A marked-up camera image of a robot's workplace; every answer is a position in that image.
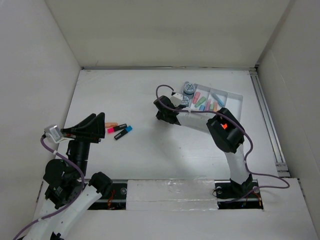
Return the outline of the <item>pink cap black highlighter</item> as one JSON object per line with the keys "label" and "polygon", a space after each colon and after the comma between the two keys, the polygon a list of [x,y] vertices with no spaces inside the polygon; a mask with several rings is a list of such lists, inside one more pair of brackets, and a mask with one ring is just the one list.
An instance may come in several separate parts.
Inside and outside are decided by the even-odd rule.
{"label": "pink cap black highlighter", "polygon": [[113,126],[113,127],[110,127],[110,128],[107,129],[107,133],[111,134],[111,133],[123,130],[125,128],[127,128],[127,124],[126,123],[125,124],[121,124],[121,125],[117,125],[117,126]]}

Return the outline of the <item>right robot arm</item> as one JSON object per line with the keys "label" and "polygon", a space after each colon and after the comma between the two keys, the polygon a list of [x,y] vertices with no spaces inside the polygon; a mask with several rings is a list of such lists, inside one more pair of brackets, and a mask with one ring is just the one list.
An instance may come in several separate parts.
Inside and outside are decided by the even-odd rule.
{"label": "right robot arm", "polygon": [[173,125],[188,127],[210,134],[215,145],[224,152],[230,171],[230,195],[227,198],[240,198],[253,187],[252,174],[246,169],[243,143],[244,128],[225,107],[212,113],[195,113],[187,107],[175,106],[173,98],[161,96],[153,104],[157,107],[156,118]]}

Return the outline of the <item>blue patterned tape roll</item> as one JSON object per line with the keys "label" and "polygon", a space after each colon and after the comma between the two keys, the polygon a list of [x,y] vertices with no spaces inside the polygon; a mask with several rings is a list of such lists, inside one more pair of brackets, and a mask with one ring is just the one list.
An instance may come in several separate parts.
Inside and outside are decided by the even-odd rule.
{"label": "blue patterned tape roll", "polygon": [[192,96],[196,91],[196,86],[191,82],[185,82],[183,85],[183,94],[186,96]]}

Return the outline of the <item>green cap clear marker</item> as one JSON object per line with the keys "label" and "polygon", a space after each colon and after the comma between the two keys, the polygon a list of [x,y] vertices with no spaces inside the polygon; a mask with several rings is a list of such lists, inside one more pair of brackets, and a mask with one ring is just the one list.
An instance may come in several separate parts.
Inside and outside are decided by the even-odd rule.
{"label": "green cap clear marker", "polygon": [[213,103],[210,104],[209,110],[212,111],[212,112],[214,111],[214,104]]}

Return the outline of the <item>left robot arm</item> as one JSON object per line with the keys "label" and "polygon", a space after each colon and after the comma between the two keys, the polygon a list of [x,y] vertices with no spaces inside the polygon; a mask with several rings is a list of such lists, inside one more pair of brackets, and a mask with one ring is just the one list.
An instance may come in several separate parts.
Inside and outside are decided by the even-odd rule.
{"label": "left robot arm", "polygon": [[59,129],[44,129],[40,142],[55,158],[45,167],[48,184],[40,217],[29,226],[25,240],[64,240],[74,223],[98,199],[107,198],[113,181],[103,172],[85,183],[91,144],[106,135],[105,114],[92,113],[80,123]]}

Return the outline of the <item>purple translucent marker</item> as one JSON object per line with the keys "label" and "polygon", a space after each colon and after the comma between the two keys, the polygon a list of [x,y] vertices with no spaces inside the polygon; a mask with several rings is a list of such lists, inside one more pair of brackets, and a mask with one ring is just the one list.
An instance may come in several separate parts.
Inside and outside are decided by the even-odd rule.
{"label": "purple translucent marker", "polygon": [[209,99],[206,103],[206,106],[205,106],[205,111],[208,111],[210,109],[210,105],[211,105],[211,100]]}

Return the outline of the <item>green eraser case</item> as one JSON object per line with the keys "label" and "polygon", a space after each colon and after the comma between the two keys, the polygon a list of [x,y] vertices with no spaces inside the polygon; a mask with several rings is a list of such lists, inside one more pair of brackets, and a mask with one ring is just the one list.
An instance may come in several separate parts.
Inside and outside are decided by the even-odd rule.
{"label": "green eraser case", "polygon": [[194,107],[195,107],[195,108],[200,107],[206,100],[207,100],[207,98],[204,97],[204,96],[202,96],[202,97],[196,102],[196,104],[194,105]]}

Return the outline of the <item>blue cap black highlighter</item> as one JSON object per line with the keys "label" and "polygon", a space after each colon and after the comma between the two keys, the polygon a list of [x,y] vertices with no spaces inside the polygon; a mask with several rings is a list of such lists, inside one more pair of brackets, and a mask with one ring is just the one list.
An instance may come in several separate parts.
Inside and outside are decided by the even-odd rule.
{"label": "blue cap black highlighter", "polygon": [[118,133],[117,135],[114,136],[114,139],[117,141],[120,138],[122,138],[123,136],[125,136],[126,134],[128,134],[133,128],[129,125],[127,126],[125,129],[123,129],[120,133]]}

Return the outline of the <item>orange cap black highlighter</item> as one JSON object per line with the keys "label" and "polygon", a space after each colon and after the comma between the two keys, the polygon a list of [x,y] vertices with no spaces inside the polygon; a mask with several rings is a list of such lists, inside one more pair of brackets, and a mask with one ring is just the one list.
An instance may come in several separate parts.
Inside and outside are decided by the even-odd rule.
{"label": "orange cap black highlighter", "polygon": [[223,129],[226,129],[228,127],[226,123],[222,124],[221,126],[222,126]]}

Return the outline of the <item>blue cap clear marker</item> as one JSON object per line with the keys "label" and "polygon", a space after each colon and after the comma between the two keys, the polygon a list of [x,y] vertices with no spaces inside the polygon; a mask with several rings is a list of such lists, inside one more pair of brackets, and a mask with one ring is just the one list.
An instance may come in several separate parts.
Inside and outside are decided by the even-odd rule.
{"label": "blue cap clear marker", "polygon": [[217,100],[218,104],[219,104],[221,107],[224,106],[224,102],[218,97],[217,94],[212,93],[211,95]]}

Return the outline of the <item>yellow cap translucent marker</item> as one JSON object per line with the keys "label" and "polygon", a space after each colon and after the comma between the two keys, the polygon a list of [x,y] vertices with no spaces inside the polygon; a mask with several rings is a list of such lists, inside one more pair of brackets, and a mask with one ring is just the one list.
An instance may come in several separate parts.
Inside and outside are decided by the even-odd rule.
{"label": "yellow cap translucent marker", "polygon": [[213,111],[214,111],[214,112],[217,112],[217,111],[218,111],[218,106],[219,106],[218,102],[217,102],[217,101],[214,101],[214,102],[213,102]]}

